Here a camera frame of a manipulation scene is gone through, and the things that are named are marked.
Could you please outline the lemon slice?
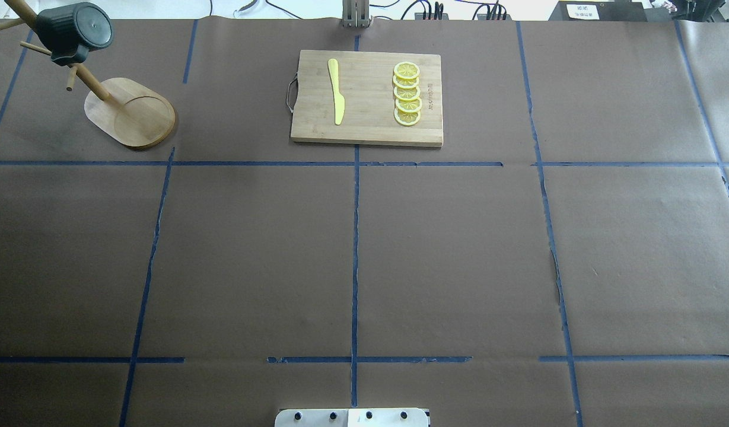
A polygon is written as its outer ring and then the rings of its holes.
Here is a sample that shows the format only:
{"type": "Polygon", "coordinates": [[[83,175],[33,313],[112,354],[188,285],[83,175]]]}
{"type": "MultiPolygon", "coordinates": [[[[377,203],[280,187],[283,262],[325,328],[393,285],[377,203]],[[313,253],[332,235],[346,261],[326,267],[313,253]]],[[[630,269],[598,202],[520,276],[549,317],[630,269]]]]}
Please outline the lemon slice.
{"type": "Polygon", "coordinates": [[[411,90],[419,87],[419,78],[416,77],[414,79],[404,79],[394,75],[392,77],[392,84],[394,84],[395,88],[399,88],[402,90],[411,90]]]}
{"type": "Polygon", "coordinates": [[[395,108],[397,108],[397,111],[400,111],[400,113],[419,113],[421,111],[421,108],[423,108],[423,102],[421,98],[416,97],[414,99],[400,99],[399,97],[394,98],[394,105],[395,108]]]}
{"type": "Polygon", "coordinates": [[[408,62],[408,60],[397,63],[392,72],[396,78],[407,81],[416,80],[421,75],[419,66],[413,62],[408,62]]]}
{"type": "Polygon", "coordinates": [[[393,116],[395,122],[404,126],[412,126],[418,124],[421,120],[421,111],[403,111],[399,108],[394,108],[393,116]]]}
{"type": "Polygon", "coordinates": [[[421,89],[419,87],[402,88],[394,87],[393,94],[395,99],[400,101],[413,101],[421,97],[421,89]]]}

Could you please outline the bamboo cutting board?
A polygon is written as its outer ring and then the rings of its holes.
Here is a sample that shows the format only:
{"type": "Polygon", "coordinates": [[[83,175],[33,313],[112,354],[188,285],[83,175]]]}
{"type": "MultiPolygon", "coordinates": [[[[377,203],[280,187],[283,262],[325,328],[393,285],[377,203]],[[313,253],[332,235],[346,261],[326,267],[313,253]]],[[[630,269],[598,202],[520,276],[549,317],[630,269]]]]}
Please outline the bamboo cutting board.
{"type": "Polygon", "coordinates": [[[444,142],[442,59],[405,52],[302,50],[297,68],[297,99],[291,140],[328,144],[380,144],[440,148],[444,142]],[[334,124],[328,60],[338,60],[345,116],[334,124]],[[404,126],[393,116],[393,68],[413,62],[421,69],[421,120],[404,126]]]}

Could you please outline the aluminium frame post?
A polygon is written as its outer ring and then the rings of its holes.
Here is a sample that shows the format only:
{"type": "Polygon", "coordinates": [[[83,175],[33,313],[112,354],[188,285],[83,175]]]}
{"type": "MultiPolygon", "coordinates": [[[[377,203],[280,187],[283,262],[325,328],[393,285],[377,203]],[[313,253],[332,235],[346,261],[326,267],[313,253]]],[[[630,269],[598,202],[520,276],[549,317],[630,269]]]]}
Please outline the aluminium frame post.
{"type": "Polygon", "coordinates": [[[345,28],[367,28],[372,22],[369,0],[343,0],[342,26],[345,28]]]}

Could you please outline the blue mug yellow inside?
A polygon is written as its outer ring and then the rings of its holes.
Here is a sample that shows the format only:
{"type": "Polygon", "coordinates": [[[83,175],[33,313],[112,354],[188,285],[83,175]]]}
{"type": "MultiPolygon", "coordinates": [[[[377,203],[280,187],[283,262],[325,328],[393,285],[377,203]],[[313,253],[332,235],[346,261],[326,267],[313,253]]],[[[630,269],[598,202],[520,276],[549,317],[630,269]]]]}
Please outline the blue mug yellow inside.
{"type": "Polygon", "coordinates": [[[34,32],[59,66],[82,64],[90,52],[106,49],[114,41],[110,17],[91,2],[44,9],[37,14],[34,32]]]}

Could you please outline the yellow plastic knife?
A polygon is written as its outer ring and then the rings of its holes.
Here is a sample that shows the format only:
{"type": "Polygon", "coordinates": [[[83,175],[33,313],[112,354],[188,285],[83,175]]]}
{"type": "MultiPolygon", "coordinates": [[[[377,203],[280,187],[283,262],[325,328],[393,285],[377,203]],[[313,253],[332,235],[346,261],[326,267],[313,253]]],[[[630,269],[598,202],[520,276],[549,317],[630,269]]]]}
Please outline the yellow plastic knife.
{"type": "Polygon", "coordinates": [[[340,91],[340,69],[338,60],[328,60],[328,71],[333,94],[334,124],[341,125],[345,116],[345,97],[340,91]]]}

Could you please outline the wooden cup storage rack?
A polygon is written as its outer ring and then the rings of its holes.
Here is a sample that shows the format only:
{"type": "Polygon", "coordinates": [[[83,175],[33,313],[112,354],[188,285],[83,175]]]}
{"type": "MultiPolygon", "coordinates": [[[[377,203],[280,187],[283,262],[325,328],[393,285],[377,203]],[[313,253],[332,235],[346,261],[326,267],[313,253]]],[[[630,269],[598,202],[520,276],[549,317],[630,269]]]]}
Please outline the wooden cup storage rack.
{"type": "MultiPolygon", "coordinates": [[[[25,24],[34,32],[39,12],[25,1],[6,1],[6,4],[17,18],[1,22],[0,31],[25,24]]],[[[20,46],[50,57],[43,43],[37,46],[21,41],[20,46]]],[[[174,106],[155,90],[123,77],[99,81],[84,62],[61,67],[69,70],[66,90],[74,89],[76,80],[90,90],[83,103],[85,116],[123,146],[147,149],[163,142],[174,130],[177,124],[174,106]]]]}

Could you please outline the black power adapter box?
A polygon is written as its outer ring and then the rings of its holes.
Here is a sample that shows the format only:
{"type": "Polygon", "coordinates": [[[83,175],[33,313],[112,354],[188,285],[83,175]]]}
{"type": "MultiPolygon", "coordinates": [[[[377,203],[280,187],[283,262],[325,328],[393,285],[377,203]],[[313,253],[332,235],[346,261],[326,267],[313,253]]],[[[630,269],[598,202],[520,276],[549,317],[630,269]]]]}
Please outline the black power adapter box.
{"type": "Polygon", "coordinates": [[[640,2],[560,1],[548,21],[647,22],[647,15],[640,2]]]}

